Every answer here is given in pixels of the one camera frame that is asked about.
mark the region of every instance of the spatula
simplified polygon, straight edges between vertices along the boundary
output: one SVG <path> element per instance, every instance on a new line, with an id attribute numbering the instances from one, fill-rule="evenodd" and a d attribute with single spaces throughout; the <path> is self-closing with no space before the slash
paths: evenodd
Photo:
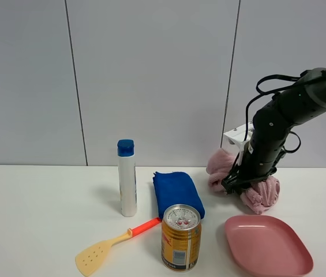
<path id="1" fill-rule="evenodd" d="M 100 241 L 83 250 L 76 256 L 76 266 L 78 270 L 84 276 L 90 276 L 101 266 L 110 248 L 114 244 L 133 238 L 159 224 L 160 222 L 160 218 L 151 219 L 150 221 L 147 221 L 134 229 L 128 229 L 125 234 L 122 234 L 119 237 L 108 239 L 107 241 Z"/>

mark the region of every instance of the plastic dish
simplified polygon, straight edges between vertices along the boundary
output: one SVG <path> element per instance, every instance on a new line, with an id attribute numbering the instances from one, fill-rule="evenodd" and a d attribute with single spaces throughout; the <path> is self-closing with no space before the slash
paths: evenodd
<path id="1" fill-rule="evenodd" d="M 236 263 L 259 277 L 304 276 L 313 259 L 295 231 L 265 215 L 233 216 L 224 225 Z"/>

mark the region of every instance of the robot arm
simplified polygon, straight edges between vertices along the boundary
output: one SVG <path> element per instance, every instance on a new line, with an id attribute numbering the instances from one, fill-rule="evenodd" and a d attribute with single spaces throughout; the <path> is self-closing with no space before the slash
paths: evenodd
<path id="1" fill-rule="evenodd" d="M 272 76 L 263 78 L 258 85 L 272 79 L 270 77 Z M 261 95 L 252 102 L 263 96 L 258 86 L 257 90 Z M 293 85 L 282 93 L 279 91 L 264 93 L 274 93 L 274 96 L 256 112 L 252 120 L 253 128 L 250 131 L 249 128 L 245 130 L 245 141 L 239 145 L 243 152 L 240 152 L 237 163 L 235 162 L 229 175 L 222 181 L 227 192 L 241 194 L 243 189 L 250 186 L 250 182 L 261 181 L 274 174 L 278 161 L 286 153 L 295 152 L 288 151 L 283 146 L 287 136 L 290 133 L 295 134 L 291 129 L 326 112 L 326 68 L 305 71 Z M 248 135 L 251 135 L 249 141 L 246 140 Z"/>

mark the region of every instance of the white table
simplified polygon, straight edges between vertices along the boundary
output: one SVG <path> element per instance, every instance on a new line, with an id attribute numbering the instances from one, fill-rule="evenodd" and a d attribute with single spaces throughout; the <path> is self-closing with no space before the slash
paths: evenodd
<path id="1" fill-rule="evenodd" d="M 74 257 L 95 242 L 157 216 L 153 172 L 185 171 L 206 209 L 198 263 L 189 276 L 248 276 L 223 236 L 231 216 L 250 214 L 235 197 L 207 188 L 204 168 L 137 168 L 138 211 L 119 212 L 116 167 L 0 166 L 0 276 L 80 277 Z M 280 199 L 266 215 L 288 223 L 314 259 L 310 276 L 326 276 L 326 169 L 279 169 Z M 113 246 L 97 276 L 178 276 L 160 258 L 160 226 Z"/>

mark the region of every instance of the white wall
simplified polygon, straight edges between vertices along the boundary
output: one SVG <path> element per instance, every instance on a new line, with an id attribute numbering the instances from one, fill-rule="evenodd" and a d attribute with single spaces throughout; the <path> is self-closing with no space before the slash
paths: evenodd
<path id="1" fill-rule="evenodd" d="M 242 0 L 225 130 L 245 122 L 245 106 L 257 95 L 259 79 L 271 74 L 297 76 L 316 67 L 326 67 L 326 1 Z M 271 81 L 262 88 L 283 85 Z M 251 117 L 269 100 L 254 103 Z M 294 130 L 302 139 L 301 148 L 286 155 L 280 165 L 326 167 L 326 113 Z M 297 141 L 289 139 L 286 145 L 292 149 Z"/>
<path id="2" fill-rule="evenodd" d="M 0 0 L 0 164 L 85 165 L 63 0 Z"/>
<path id="3" fill-rule="evenodd" d="M 131 138 L 145 166 L 220 146 L 238 0 L 68 0 L 90 165 Z"/>

